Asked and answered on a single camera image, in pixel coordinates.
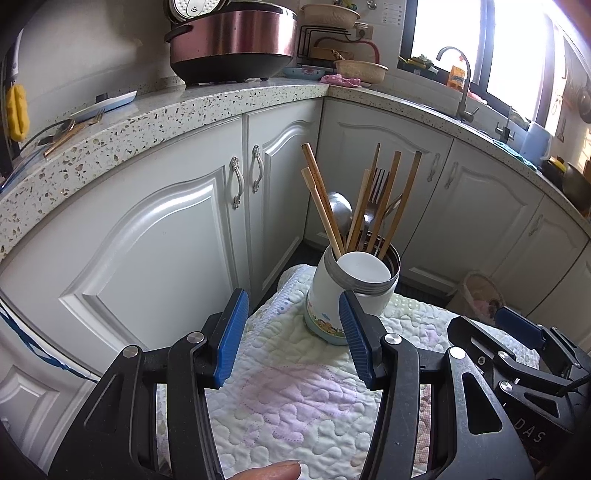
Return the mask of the person's left hand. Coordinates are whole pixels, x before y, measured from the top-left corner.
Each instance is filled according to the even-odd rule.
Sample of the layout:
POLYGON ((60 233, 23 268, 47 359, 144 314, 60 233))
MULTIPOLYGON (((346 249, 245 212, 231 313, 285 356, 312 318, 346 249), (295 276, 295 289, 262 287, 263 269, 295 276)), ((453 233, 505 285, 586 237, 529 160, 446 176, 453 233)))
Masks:
POLYGON ((230 480, 297 480, 300 475, 301 464, 295 460, 287 460, 239 472, 230 480))

